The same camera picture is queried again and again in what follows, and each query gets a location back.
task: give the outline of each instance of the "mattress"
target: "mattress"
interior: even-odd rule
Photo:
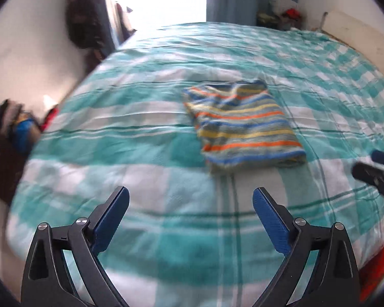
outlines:
[[[307,163],[210,174],[183,90],[259,80]],[[283,260],[253,210],[253,190],[265,187],[313,225],[342,222],[361,267],[384,244],[384,199],[351,176],[357,160],[371,163],[373,149],[384,151],[384,76],[323,34],[215,23],[138,32],[42,135],[11,205],[7,239],[25,259],[40,222],[71,224],[123,185],[130,206],[99,260],[128,304],[252,306]]]

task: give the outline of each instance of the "bedsheet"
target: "bedsheet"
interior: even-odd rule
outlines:
[[[183,89],[258,80],[282,107],[307,164],[209,174]],[[313,225],[342,222],[362,266],[384,243],[384,200],[350,171],[356,160],[370,163],[374,148],[384,151],[384,77],[323,34],[214,23],[138,32],[42,135],[6,236],[25,259],[40,222],[70,224],[123,185],[130,206],[99,259],[128,304],[252,306],[283,260],[253,210],[253,190],[266,187]]]

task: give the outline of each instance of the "screw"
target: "screw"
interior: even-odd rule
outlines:
[[[344,225],[342,223],[335,223],[334,227],[340,231],[344,230]]]
[[[78,218],[75,222],[77,223],[77,225],[85,225],[87,223],[88,219],[86,219],[86,217],[80,217]]]
[[[294,222],[299,226],[306,225],[307,221],[304,218],[296,218]]]
[[[40,223],[40,224],[38,225],[37,228],[38,228],[40,231],[43,231],[44,229],[47,228],[47,226],[48,226],[47,223]]]

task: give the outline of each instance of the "striped cloth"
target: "striped cloth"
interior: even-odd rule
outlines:
[[[256,80],[307,164],[210,174],[184,89]],[[39,223],[70,225],[123,185],[130,205],[99,261],[130,306],[252,307],[283,260],[253,209],[253,190],[264,186],[312,225],[342,222],[361,266],[384,244],[384,199],[351,167],[371,163],[374,148],[384,151],[384,76],[323,34],[214,23],[139,31],[42,134],[6,235],[25,259]]]
[[[264,82],[190,87],[185,106],[212,171],[305,161],[306,152]]]

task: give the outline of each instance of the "headboard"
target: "headboard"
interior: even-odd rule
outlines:
[[[323,31],[362,53],[384,75],[384,35],[341,11],[326,16]]]

